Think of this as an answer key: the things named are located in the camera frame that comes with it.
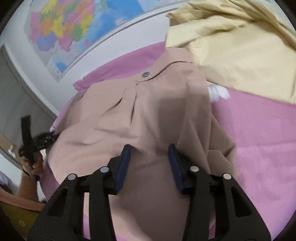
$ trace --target colorful map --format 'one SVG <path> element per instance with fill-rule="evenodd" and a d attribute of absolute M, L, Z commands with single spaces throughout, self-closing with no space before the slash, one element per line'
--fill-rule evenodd
<path fill-rule="evenodd" d="M 123 23 L 182 0 L 33 0 L 25 31 L 58 79 L 92 44 Z"/>

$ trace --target person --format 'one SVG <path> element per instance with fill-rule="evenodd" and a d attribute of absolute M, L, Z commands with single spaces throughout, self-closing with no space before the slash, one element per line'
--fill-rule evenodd
<path fill-rule="evenodd" d="M 43 173 L 43 157 L 40 152 L 34 153 L 35 163 L 32 174 Z M 0 241 L 26 240 L 36 217 L 44 207 L 37 195 L 37 182 L 28 174 L 29 162 L 22 162 L 21 185 L 17 195 L 0 187 Z"/>

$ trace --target pink blanket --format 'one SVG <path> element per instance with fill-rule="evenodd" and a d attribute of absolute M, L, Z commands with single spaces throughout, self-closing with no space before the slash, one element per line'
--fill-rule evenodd
<path fill-rule="evenodd" d="M 132 76 L 151 66 L 163 50 L 164 44 L 158 43 L 124 55 L 112 61 L 114 65 L 107 63 L 74 86 L 85 91 L 95 82 Z M 212 112 L 237 144 L 241 173 L 237 181 L 274 239 L 296 209 L 296 108 L 233 89 L 229 92 L 231 98 L 213 103 Z M 58 187 L 49 168 L 41 186 L 48 198 Z"/>

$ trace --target yellow cloth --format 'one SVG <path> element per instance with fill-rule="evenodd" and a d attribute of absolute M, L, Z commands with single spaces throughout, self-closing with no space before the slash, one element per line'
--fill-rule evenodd
<path fill-rule="evenodd" d="M 208 81 L 296 103 L 296 32 L 258 0 L 199 0 L 167 15 L 166 47 L 184 47 Z"/>

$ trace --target person's hand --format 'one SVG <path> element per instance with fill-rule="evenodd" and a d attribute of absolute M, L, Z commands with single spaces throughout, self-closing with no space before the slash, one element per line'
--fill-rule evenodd
<path fill-rule="evenodd" d="M 39 151 L 34 153 L 34 160 L 35 160 L 35 163 L 32 166 L 33 167 L 32 174 L 39 176 L 43 173 L 43 157 Z M 25 170 L 25 172 L 28 172 L 28 169 L 27 169 L 28 166 L 29 166 L 29 161 L 23 160 L 22 167 Z"/>

